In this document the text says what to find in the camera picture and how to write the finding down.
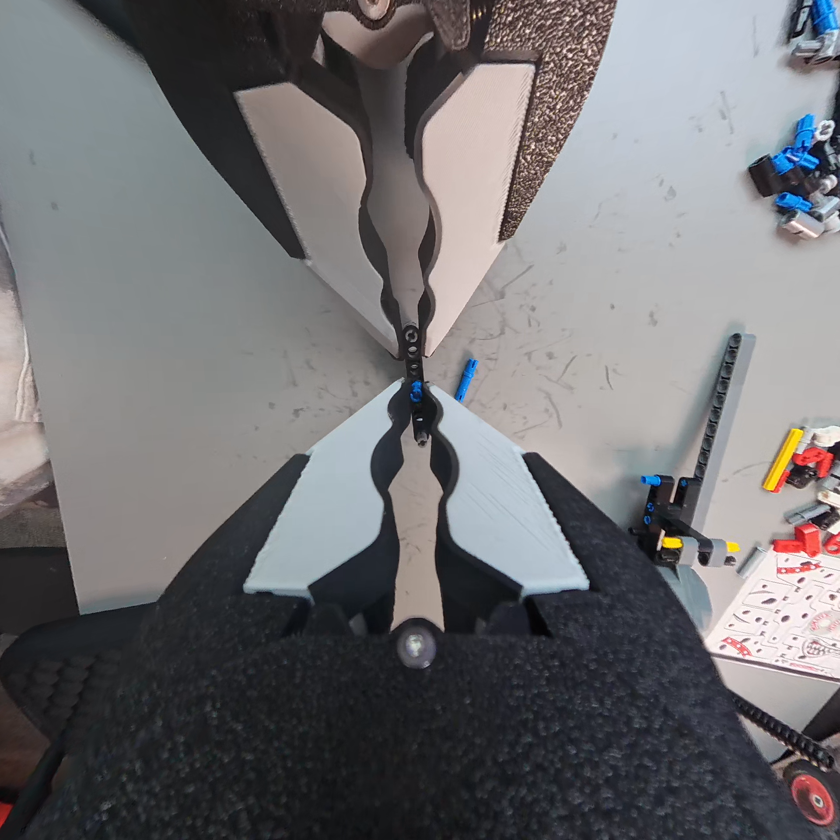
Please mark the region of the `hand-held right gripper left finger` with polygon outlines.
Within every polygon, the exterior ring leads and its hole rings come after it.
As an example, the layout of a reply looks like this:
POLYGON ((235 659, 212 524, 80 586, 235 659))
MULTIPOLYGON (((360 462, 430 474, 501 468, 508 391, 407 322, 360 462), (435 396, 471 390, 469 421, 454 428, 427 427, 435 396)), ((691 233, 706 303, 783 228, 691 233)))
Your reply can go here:
POLYGON ((392 628, 400 540, 390 487, 403 467, 407 384, 398 380, 306 453, 243 591, 338 606, 371 634, 392 628))

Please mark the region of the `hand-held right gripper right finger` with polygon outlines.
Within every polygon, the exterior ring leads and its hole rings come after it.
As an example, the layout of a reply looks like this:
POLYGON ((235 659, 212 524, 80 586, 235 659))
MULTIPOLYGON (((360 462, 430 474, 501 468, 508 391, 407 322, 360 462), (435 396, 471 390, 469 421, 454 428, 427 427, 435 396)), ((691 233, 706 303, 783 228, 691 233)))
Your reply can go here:
POLYGON ((448 634, 473 634, 498 607, 587 592, 590 581, 508 437, 435 385, 430 468, 442 496, 435 569, 448 634))

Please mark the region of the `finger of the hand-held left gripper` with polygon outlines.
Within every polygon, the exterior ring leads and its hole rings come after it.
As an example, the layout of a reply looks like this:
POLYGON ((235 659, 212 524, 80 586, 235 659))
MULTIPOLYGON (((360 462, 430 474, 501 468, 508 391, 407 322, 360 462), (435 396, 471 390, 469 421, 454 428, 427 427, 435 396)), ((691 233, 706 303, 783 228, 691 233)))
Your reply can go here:
POLYGON ((373 139, 358 81, 283 81, 235 98, 305 262, 401 359, 389 257, 369 210, 373 139))
POLYGON ((527 61, 476 64, 456 73, 419 120, 415 168, 432 225, 423 268, 425 356, 436 351, 501 252, 535 72, 527 61))

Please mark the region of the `black beam and axle assembly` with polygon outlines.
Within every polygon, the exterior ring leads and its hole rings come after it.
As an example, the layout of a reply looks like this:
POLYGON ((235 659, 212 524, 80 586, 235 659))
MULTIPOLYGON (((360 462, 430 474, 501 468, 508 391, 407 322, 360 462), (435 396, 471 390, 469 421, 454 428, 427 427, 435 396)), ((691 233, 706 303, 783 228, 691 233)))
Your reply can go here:
POLYGON ((405 381, 408 386, 408 401, 411 408, 413 437, 419 447, 425 447, 431 436, 431 426, 435 410, 427 395, 424 377, 424 363, 421 348, 421 331, 414 323, 409 322, 402 328, 401 342, 403 360, 405 363, 405 381), (410 401, 410 388, 414 380, 423 381, 423 401, 414 405, 410 401))

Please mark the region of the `grey desk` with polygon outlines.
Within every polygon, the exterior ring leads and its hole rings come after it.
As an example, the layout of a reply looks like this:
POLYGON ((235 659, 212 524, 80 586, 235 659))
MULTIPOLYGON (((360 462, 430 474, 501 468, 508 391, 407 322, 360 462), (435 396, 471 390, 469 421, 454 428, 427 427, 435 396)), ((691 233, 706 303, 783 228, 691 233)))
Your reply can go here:
MULTIPOLYGON (((427 363, 615 522, 683 476, 729 334, 757 342, 707 520, 742 556, 838 423, 838 235, 789 240, 746 174, 832 65, 786 2, 619 2, 591 95, 427 363)), ((401 373, 205 161, 150 72, 63 2, 2 2, 2 210, 80 607, 157 596, 215 528, 401 373)))

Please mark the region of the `partly built toy chassis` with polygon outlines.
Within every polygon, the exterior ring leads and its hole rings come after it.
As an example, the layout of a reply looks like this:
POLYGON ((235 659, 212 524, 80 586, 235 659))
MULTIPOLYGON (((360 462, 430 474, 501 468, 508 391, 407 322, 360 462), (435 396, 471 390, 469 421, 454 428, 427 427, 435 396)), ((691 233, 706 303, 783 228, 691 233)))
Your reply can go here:
POLYGON ((731 568, 740 552, 736 542, 708 537, 704 528, 755 342, 755 336, 745 332, 729 337, 692 474, 641 476, 647 498, 638 525, 629 530, 700 634, 709 629, 712 618, 710 595, 700 571, 731 568))

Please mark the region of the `pile of blue black pins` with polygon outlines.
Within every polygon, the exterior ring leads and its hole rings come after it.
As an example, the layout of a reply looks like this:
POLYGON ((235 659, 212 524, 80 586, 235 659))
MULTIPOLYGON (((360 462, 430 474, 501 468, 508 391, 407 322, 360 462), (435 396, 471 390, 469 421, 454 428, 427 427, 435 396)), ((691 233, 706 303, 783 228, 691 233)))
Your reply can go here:
MULTIPOLYGON (((838 68, 838 2, 798 1, 786 38, 796 69, 838 68)), ((839 92, 827 118, 808 112, 796 123, 790 141, 766 154, 747 173, 763 198, 773 199, 778 229, 802 240, 839 231, 839 92)))

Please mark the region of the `sticker sheet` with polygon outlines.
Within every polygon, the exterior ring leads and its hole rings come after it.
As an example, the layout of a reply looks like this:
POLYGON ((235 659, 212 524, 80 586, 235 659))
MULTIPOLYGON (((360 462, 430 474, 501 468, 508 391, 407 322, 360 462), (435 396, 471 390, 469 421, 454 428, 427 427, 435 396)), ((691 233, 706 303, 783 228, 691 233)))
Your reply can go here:
POLYGON ((707 651, 747 665, 839 679, 839 563, 758 549, 740 590, 706 635, 707 651))

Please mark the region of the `yellow technic beam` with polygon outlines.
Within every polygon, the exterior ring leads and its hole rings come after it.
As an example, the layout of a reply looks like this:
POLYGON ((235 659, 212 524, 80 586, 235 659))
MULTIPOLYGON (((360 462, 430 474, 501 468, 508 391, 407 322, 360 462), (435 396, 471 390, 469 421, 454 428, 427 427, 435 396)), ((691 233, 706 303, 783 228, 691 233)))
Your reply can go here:
POLYGON ((786 435, 773 463, 764 478, 762 489, 770 493, 781 491, 791 472, 793 456, 802 441, 805 430, 803 427, 793 427, 786 435))

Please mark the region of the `pile of red white parts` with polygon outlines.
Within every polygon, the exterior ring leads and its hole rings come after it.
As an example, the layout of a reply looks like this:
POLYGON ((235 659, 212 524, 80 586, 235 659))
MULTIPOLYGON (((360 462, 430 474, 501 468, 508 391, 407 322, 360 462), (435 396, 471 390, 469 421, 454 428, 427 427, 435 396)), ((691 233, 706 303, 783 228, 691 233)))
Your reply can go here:
POLYGON ((809 505, 784 515, 792 527, 788 539, 775 539, 777 553, 797 554, 814 560, 824 554, 839 555, 839 426, 803 427, 802 441, 793 456, 786 487, 814 492, 809 505))

